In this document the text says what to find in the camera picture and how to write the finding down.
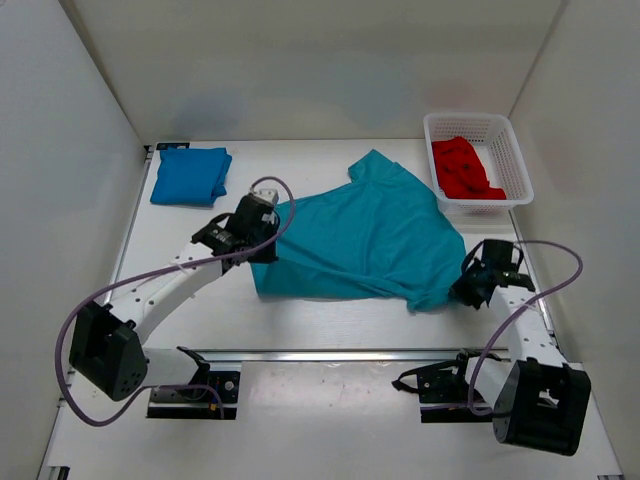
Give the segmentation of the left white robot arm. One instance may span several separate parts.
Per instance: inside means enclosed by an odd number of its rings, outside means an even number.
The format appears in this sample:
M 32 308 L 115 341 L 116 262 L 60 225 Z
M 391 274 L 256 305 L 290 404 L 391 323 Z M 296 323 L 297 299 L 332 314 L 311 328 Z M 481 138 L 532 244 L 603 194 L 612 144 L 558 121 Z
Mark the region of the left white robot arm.
M 113 401 L 157 385 L 175 385 L 188 400 L 202 398 L 210 377 L 199 354 L 185 347 L 147 348 L 145 342 L 198 290 L 247 261 L 244 252 L 271 238 L 277 228 L 278 220 L 267 217 L 236 232 L 211 223 L 177 256 L 177 270 L 125 288 L 108 305 L 90 302 L 76 318 L 71 365 Z

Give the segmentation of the red t shirt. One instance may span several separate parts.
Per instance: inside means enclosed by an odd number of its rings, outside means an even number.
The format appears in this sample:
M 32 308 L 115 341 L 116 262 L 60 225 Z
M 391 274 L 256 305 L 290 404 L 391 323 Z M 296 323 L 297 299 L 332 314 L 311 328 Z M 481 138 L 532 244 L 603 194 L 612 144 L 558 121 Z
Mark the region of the red t shirt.
M 476 150 L 463 137 L 431 144 L 439 188 L 447 198 L 505 200 L 501 188 L 491 186 Z

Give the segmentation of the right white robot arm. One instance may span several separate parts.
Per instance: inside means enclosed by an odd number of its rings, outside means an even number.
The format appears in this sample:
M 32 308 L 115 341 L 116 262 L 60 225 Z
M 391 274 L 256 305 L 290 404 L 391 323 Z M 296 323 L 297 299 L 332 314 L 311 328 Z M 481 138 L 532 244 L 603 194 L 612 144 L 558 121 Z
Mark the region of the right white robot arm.
M 487 306 L 501 325 L 483 349 L 463 349 L 452 360 L 407 370 L 392 385 L 418 396 L 424 423 L 489 421 L 501 444 L 572 456 L 591 381 L 560 352 L 535 308 L 569 283 L 538 292 L 520 270 L 523 261 L 519 242 L 478 243 L 449 296 L 474 309 Z

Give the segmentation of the teal t shirt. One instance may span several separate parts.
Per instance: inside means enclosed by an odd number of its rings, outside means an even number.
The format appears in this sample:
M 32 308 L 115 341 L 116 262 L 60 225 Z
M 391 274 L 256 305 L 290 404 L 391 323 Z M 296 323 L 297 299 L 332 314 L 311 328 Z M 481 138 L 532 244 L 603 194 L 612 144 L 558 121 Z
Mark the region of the teal t shirt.
M 251 267 L 257 294 L 446 306 L 466 249 L 434 193 L 376 150 L 348 175 L 339 188 L 277 206 L 292 223 L 276 243 L 277 261 Z

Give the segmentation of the blue t shirt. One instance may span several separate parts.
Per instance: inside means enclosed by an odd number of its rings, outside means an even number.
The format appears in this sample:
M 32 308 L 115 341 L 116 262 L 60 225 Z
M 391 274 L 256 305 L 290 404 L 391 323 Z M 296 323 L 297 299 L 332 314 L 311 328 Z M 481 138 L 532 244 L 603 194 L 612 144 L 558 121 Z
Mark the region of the blue t shirt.
M 224 147 L 161 151 L 150 202 L 212 207 L 219 197 L 227 194 L 225 181 L 231 163 L 232 156 Z

